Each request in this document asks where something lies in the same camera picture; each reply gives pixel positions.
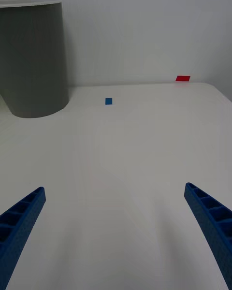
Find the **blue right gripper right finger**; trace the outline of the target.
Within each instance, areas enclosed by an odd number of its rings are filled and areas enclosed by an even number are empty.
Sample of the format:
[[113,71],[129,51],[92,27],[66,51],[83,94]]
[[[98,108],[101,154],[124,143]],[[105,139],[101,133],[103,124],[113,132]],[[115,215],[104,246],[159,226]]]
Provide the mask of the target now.
[[228,289],[232,289],[232,211],[188,182],[184,198],[215,257]]

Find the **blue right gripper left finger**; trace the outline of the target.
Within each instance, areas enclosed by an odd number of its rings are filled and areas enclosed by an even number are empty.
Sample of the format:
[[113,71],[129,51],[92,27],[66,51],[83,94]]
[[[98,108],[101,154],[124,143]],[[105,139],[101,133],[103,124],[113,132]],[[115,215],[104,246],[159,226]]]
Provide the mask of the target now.
[[0,289],[7,288],[45,202],[44,187],[39,187],[0,216]]

